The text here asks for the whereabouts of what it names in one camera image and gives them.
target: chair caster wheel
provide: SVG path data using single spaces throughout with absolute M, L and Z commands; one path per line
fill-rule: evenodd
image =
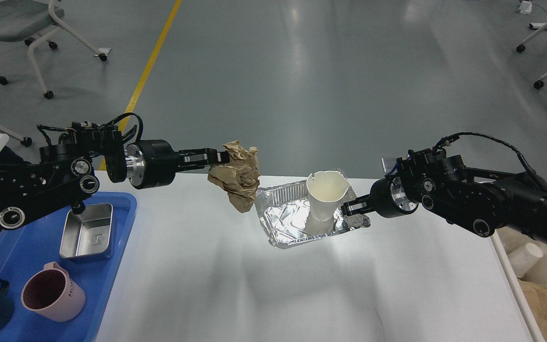
M 22 138 L 22 141 L 20 142 L 20 144 L 24 147 L 29 147 L 32 143 L 33 143 L 33 139 L 31 139 L 30 136 L 26 136 Z

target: pink mug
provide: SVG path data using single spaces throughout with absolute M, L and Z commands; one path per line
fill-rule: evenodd
M 85 304 L 85 293 L 56 262 L 44 265 L 22 289 L 22 305 L 56 322 L 77 316 Z

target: yellow floor line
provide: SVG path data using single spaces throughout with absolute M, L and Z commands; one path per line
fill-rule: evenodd
M 161 29 L 158 42 L 154 46 L 153 51 L 151 52 L 151 56 L 149 56 L 149 60 L 147 61 L 147 65 L 145 65 L 145 69 L 143 69 L 143 74 L 141 74 L 141 78 L 139 79 L 139 82 L 134 89 L 134 93 L 132 94 L 132 97 L 130 98 L 130 102 L 128 102 L 128 106 L 126 107 L 125 113 L 129 111 L 134 111 L 136 102 L 139 100 L 139 97 L 141 96 L 143 87 L 145 86 L 145 83 L 147 82 L 147 78 L 149 77 L 149 74 L 151 73 L 151 69 L 153 68 L 154 63 L 156 63 L 156 59 L 158 59 L 158 54 L 161 50 L 161 46 L 163 45 L 163 41 L 165 41 L 166 36 L 168 35 L 168 31 L 170 30 L 170 26 L 172 25 L 172 22 L 174 21 L 174 17 L 176 17 L 176 12 L 179 11 L 181 2 L 182 0 L 176 0 L 176 2 L 174 3 L 174 7 L 172 8 L 170 15 L 168 16 L 168 19 L 166 20 L 166 24 L 164 24 L 163 28 Z M 126 125 L 128 125 L 129 120 L 130 120 L 130 117 L 126 117 L 122 119 L 122 121 L 120 121 L 118 125 L 120 131 L 123 132 L 124 129 L 126 129 Z M 106 167 L 104 165 L 104 159 L 100 163 L 100 166 L 98 167 L 98 169 L 106 170 Z

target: blue tray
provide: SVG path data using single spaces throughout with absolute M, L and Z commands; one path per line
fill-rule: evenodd
M 98 192 L 85 204 L 113 205 L 113 250 L 111 258 L 76 264 L 58 255 L 69 207 L 43 217 L 17 231 L 0 235 L 0 277 L 9 281 L 8 297 L 14 301 L 14 315 L 0 330 L 0 342 L 88 342 L 98 333 L 113 281 L 122 261 L 134 223 L 136 199 L 129 193 Z M 20 301 L 24 284 L 43 265 L 56 261 L 69 271 L 85 291 L 85 306 L 74 319 L 57 323 L 25 309 Z

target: black cable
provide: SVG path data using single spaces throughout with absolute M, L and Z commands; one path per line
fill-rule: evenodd
M 489 136 L 489 135 L 486 135 L 486 134 L 482 134 L 482 133 L 474 133 L 474 132 L 458 132 L 456 134 L 451 134 L 450 136 L 446 136 L 442 139 L 440 139 L 436 145 L 434 145 L 433 149 L 434 150 L 438 150 L 438 149 L 442 149 L 442 146 L 449 146 L 452 142 L 456 141 L 457 139 L 460 138 L 460 136 L 462 135 L 472 135 L 472 136 L 479 136 L 479 137 L 482 137 L 482 138 L 486 138 L 486 139 L 489 139 L 489 140 L 493 140 L 495 141 L 496 143 L 501 143 L 501 145 L 504 145 L 505 147 L 508 147 L 509 149 L 511 149 L 512 151 L 514 151 L 516 153 L 516 156 L 519 158 L 519 162 L 521 165 L 523 165 L 523 167 L 525 168 L 525 171 L 527 172 L 527 174 L 529 175 L 529 177 L 531 177 L 531 179 L 533 179 L 533 181 L 535 182 L 535 184 L 538 186 L 538 188 L 541 190 L 541 191 L 546 191 L 546 186 L 545 184 L 541 184 L 541 181 L 536 177 L 536 171 L 529 165 L 529 163 L 527 162 L 527 160 L 525 159 L 525 156 L 523 156 L 523 154 L 516 148 L 514 147 L 513 145 L 510 145 L 510 143 L 507 143 L 503 140 L 499 140 L 497 138 L 494 138 L 492 136 Z
M 545 7 L 543 7 L 542 5 L 536 4 L 536 3 L 534 3 L 533 1 L 531 2 L 531 4 L 534 4 L 535 6 L 538 6 L 539 8 L 543 9 L 543 11 L 544 11 L 545 13 L 547 13 L 547 9 L 546 9 Z
M 52 146 L 52 139 L 50 139 L 46 131 L 67 132 L 65 128 L 50 127 L 50 126 L 44 126 L 44 125 L 37 125 L 37 130 L 44 136 L 48 146 Z
M 134 116 L 134 117 L 136 117 L 137 121 L 139 121 L 139 131 L 136 134 L 136 139 L 134 139 L 134 142 L 136 143 L 137 141 L 141 140 L 141 138 L 143 137 L 143 119 L 141 119 L 141 117 L 139 117 L 138 114 L 135 114 L 135 113 L 132 113 L 132 112 L 123 113 L 122 115 L 118 115 L 115 119 L 109 121 L 107 124 L 108 125 L 115 125 L 115 124 L 119 123 L 122 119 L 124 119 L 128 116 Z

